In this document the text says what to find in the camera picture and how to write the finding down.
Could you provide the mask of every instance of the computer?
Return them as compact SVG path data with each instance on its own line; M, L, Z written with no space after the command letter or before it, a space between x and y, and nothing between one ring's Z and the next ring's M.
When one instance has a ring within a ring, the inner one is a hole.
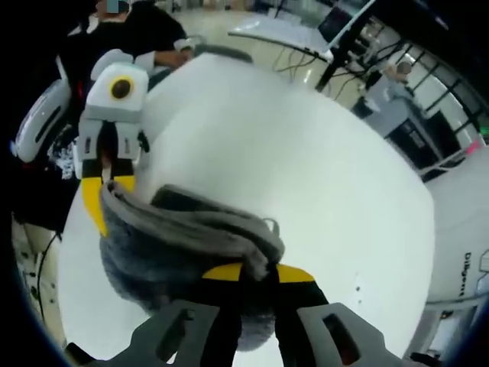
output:
M228 31L228 35L282 44L331 61L333 54L330 43L345 31L345 27L353 17L358 15L358 12L364 10L366 7L364 3L365 0L340 2L329 11L317 28L294 24L279 18L255 15L232 28Z

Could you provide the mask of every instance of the white machine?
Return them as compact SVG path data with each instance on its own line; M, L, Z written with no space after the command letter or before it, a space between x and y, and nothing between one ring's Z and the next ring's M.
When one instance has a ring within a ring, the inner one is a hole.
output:
M132 190L133 162L138 161L141 146L147 146L140 118L149 78L131 61L130 55L109 51L97 62L92 71L95 84L79 121L75 162L81 162L83 201L103 235L106 228L98 199L103 156L111 178Z
M428 304L489 295L489 148L479 148L426 186L436 221Z
M71 101L71 88L61 60L57 57L61 78L55 80L25 116L13 146L13 154L25 162L32 162L46 142L46 137L62 119Z
M274 96L279 108L263 104L264 96ZM283 263L314 274L327 297L366 316L387 348L403 355L428 294L432 203L377 134L331 99L213 54L152 89L141 123L151 143L147 166L137 170L141 200L149 203L164 184L176 184L276 219L287 244ZM60 246L60 311L69 342L110 359L147 315L108 282L82 190ZM235 365L283 365L277 348L270 338L256 352L237 353Z

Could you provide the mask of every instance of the desk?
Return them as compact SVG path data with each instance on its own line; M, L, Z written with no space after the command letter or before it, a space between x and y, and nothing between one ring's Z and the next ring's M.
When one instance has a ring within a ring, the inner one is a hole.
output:
M151 152L137 175L142 200L172 183L275 218L283 263L313 274L330 302L360 314L403 355L428 294L433 208L376 132L305 86L214 55L152 89L143 124ZM98 242L78 192L60 250L61 316L69 342L108 359L146 316L110 288ZM277 341L238 353L235 365L282 365Z
M328 43L317 28L309 28L283 19L255 15L230 29L228 35L280 44L325 62L333 60L333 54L328 50Z

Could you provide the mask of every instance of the person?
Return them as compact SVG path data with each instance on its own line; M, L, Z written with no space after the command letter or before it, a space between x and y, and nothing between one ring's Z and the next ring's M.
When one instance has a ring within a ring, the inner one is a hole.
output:
M153 2L143 0L129 5L119 0L118 10L112 12L108 0L100 0L95 16L99 22L95 30L68 37L60 54L74 86L86 83L97 60L113 49L139 59L148 71L155 66L174 70L193 56L190 48L175 49L177 41L186 39L186 32Z
M407 76L411 64L402 61L396 66L389 65L383 73L374 71L368 78L361 93L363 96L355 103L351 111L360 119L373 112L382 110L382 105L392 100L395 95L406 91Z

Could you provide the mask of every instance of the black pole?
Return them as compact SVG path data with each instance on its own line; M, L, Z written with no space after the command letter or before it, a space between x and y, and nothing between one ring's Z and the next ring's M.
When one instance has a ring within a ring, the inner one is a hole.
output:
M427 80L427 79L428 79L428 78L429 78L429 77L430 77L430 76L433 74L433 71L435 71L435 70L436 70L436 68L437 68L438 66L439 66L439 63L436 63L436 64L435 64L435 66L434 66L434 67L432 67L432 68L431 68L431 69L428 71L428 73L427 73L427 74L426 74L426 75L425 75L423 78L421 78L421 80L419 81L419 83L417 83L417 84L414 86L413 90L418 89L418 87L419 87L421 84L423 84L423 82L424 82L425 80Z
M367 24L368 20L374 13L375 7L378 3L381 2L377 0L369 9L365 11L360 17L358 17L357 21L351 25L351 28L345 32L342 39L339 40L338 50L335 52L332 63L328 65L324 74L321 76L321 79L316 85L316 90L318 92L322 92L326 84L328 84L331 77L335 74L336 70L339 67L343 66L343 63L348 56L348 51L350 50L352 44L357 39L358 35L361 33L361 30Z
M403 57L404 57L404 56L405 56L405 55L406 55L408 52L410 52L410 50L411 50L411 47L412 47L412 46L413 46L413 45L412 45L412 44L410 44L410 45L409 45L409 47L407 48L407 50L405 50L405 51L404 51L404 53L403 53L402 55L400 55L399 59L397 59L397 61L396 61L396 64L398 64L398 63L399 63L399 62L400 62L400 61L403 59Z
M460 125L459 127L457 127L457 128L456 128L456 129L453 131L453 133L454 133L455 135L457 135L457 134L458 134L459 132L461 132L461 131L462 131L464 128L466 128L466 127L467 127L467 126L469 126L469 125L473 125L473 124L474 124L474 120L469 119L469 120L467 120L466 122L464 122L462 125Z
M282 0L280 2L280 4L277 6L277 12L275 13L275 17L274 18L278 17L278 13L280 13L280 10L282 10L283 4L285 4L285 0Z
M419 54L419 56L414 60L413 65L411 66L413 67L414 65L416 65L418 61L421 60L421 57L423 57L424 55L425 55L425 51L421 51L421 54Z
M425 109L425 112L428 112L430 109L435 108L435 106L436 106L436 105L438 105L438 104L439 104L439 103L442 101L442 99L444 99L444 98L445 98L445 97L446 97L446 96L447 96L449 93L453 92L453 89L454 89L454 88L455 88L455 87L456 87L458 84L460 84L460 79L457 79L457 80L455 81L455 83L453 83L451 86L449 86L449 87L448 87L448 88L445 90L445 92L443 92L443 93L442 93L442 95L441 95L440 97L438 97L437 99L435 99L435 101L434 101L434 102L433 102L431 105L429 105L429 107L427 107L427 108Z

